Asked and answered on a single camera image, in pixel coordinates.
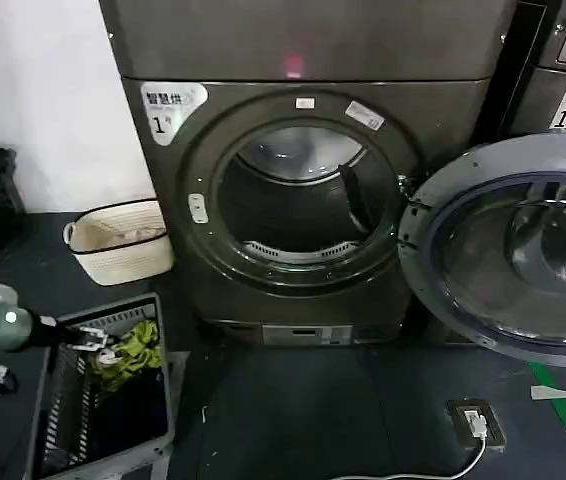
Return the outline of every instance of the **white cable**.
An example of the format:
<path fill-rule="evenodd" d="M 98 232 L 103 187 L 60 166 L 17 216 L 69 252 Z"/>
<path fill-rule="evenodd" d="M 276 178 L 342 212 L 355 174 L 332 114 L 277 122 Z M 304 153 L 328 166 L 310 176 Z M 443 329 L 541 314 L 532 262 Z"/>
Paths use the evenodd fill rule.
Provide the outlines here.
<path fill-rule="evenodd" d="M 458 473 L 453 475 L 420 475 L 417 473 L 397 473 L 395 475 L 389 475 L 387 477 L 369 477 L 364 475 L 348 475 L 345 477 L 335 477 L 330 480 L 396 480 L 399 478 L 414 478 L 417 480 L 456 480 L 457 478 L 461 478 L 464 475 L 467 475 L 470 470 L 472 470 L 479 460 L 485 453 L 485 447 L 487 446 L 487 423 L 485 422 L 485 417 L 480 416 L 476 419 L 476 422 L 472 422 L 470 425 L 472 433 L 476 433 L 479 435 L 479 439 L 481 440 L 481 448 L 479 449 L 479 453 L 476 454 L 474 460 L 470 462 L 470 464 L 461 470 Z"/>

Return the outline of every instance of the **washing machine door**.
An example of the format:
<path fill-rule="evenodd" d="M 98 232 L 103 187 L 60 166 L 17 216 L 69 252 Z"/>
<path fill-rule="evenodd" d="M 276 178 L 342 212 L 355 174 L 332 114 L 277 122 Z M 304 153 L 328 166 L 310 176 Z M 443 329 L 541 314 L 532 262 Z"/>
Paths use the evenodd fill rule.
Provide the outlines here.
<path fill-rule="evenodd" d="M 399 239 L 436 317 L 495 351 L 566 366 L 566 133 L 456 159 L 411 197 Z"/>

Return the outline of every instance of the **dark gray floor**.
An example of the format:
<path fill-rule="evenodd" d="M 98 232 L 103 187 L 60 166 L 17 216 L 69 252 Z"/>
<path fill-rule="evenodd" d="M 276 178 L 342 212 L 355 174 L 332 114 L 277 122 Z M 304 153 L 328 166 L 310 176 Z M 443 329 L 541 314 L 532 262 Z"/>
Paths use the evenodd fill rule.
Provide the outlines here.
<path fill-rule="evenodd" d="M 189 453 L 173 460 L 171 479 L 453 473 L 472 451 L 459 446 L 446 407 L 466 397 L 488 401 L 507 438 L 467 478 L 566 479 L 566 430 L 549 402 L 531 400 L 536 381 L 523 362 L 475 347 L 206 356 L 216 388 L 187 399 L 180 445 Z"/>
<path fill-rule="evenodd" d="M 31 219 L 0 258 L 0 281 L 25 304 L 62 315 L 157 291 L 171 350 L 192 350 L 177 422 L 172 480 L 327 479 L 350 473 L 451 473 L 472 455 L 458 446 L 446 405 L 479 397 L 507 445 L 468 478 L 566 479 L 566 430 L 533 402 L 529 367 L 478 347 L 214 348 L 198 340 L 178 275 L 99 287 L 64 249 L 71 216 Z M 41 352 L 2 357 L 21 389 L 0 399 L 0 480 L 21 478 Z M 566 388 L 566 370 L 552 369 Z M 202 421 L 205 407 L 206 422 Z"/>

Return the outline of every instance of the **green cloth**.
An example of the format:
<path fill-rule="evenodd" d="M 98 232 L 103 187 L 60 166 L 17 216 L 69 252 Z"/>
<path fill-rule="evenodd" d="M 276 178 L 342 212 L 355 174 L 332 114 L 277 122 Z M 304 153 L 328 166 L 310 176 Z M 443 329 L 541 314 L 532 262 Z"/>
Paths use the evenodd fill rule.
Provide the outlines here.
<path fill-rule="evenodd" d="M 156 323 L 152 320 L 138 323 L 112 350 L 122 355 L 114 365 L 102 365 L 97 356 L 92 359 L 94 372 L 101 377 L 103 390 L 110 393 L 116 392 L 141 369 L 161 366 L 161 345 Z"/>

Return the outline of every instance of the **white wall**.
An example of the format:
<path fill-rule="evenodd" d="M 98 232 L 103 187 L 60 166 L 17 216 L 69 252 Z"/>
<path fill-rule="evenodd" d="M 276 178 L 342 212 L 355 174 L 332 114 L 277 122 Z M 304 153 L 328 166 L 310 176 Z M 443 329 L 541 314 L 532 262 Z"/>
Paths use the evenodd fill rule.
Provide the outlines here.
<path fill-rule="evenodd" d="M 30 211 L 154 195 L 97 0 L 0 0 L 0 144 Z"/>

